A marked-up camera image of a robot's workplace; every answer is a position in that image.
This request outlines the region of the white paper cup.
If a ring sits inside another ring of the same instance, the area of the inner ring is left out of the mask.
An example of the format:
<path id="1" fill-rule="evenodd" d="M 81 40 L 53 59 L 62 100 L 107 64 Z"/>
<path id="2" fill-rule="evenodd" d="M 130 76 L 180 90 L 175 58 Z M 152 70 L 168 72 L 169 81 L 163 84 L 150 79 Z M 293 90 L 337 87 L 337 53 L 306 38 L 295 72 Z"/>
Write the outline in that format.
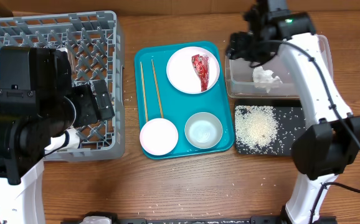
<path id="1" fill-rule="evenodd" d="M 67 129 L 61 136 L 51 138 L 50 144 L 45 147 L 45 152 L 51 152 L 55 149 L 77 149 L 80 144 L 80 138 L 77 130 L 74 128 Z"/>

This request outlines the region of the red snack wrapper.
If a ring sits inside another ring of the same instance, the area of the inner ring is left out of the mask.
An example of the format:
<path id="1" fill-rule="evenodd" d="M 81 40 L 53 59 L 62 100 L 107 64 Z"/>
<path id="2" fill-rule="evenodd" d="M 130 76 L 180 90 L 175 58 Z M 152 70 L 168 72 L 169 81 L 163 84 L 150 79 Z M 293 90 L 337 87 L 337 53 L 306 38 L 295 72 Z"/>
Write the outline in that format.
<path id="1" fill-rule="evenodd" d="M 209 84 L 209 56 L 208 55 L 193 55 L 192 66 L 201 81 L 201 91 L 206 91 Z"/>

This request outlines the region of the white tissue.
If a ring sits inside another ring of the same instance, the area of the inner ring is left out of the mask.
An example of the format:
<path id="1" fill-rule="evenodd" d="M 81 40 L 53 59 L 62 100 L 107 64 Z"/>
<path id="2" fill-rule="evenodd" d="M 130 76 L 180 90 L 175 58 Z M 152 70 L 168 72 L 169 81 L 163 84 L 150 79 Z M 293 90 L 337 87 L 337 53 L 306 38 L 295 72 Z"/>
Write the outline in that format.
<path id="1" fill-rule="evenodd" d="M 283 83 L 279 76 L 273 76 L 273 71 L 264 70 L 262 66 L 254 68 L 252 79 L 255 88 L 264 89 L 267 93 Z"/>

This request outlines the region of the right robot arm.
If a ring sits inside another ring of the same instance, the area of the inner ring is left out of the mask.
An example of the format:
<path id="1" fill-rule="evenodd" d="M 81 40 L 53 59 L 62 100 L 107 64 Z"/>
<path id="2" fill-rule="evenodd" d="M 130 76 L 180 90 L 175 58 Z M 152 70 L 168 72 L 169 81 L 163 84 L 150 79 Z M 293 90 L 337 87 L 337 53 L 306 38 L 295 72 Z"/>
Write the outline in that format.
<path id="1" fill-rule="evenodd" d="M 292 13 L 285 1 L 257 1 L 244 19 L 248 32 L 234 33 L 226 54 L 257 67 L 278 57 L 290 71 L 305 115 L 305 132 L 292 144 L 298 177 L 276 223 L 335 223 L 320 217 L 328 189 L 360 154 L 360 116 L 339 94 L 306 12 Z"/>

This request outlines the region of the grey-green bowl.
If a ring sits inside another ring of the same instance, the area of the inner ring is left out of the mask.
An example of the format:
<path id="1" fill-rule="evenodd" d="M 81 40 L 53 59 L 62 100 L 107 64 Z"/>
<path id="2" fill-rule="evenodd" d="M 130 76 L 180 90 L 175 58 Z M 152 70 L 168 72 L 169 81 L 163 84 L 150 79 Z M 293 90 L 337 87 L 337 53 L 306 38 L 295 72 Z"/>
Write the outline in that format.
<path id="1" fill-rule="evenodd" d="M 216 146 L 223 132 L 220 120 L 208 112 L 195 113 L 186 121 L 184 128 L 186 139 L 198 149 L 210 149 Z"/>

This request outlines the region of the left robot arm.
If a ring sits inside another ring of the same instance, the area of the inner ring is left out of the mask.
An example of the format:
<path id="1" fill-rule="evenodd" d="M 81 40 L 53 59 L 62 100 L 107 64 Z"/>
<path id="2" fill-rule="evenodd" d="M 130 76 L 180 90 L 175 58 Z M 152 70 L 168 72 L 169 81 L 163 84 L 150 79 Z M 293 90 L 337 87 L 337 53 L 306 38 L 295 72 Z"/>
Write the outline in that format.
<path id="1" fill-rule="evenodd" d="M 107 84 L 72 85 L 64 49 L 0 49 L 0 223 L 44 223 L 44 158 L 115 115 Z"/>

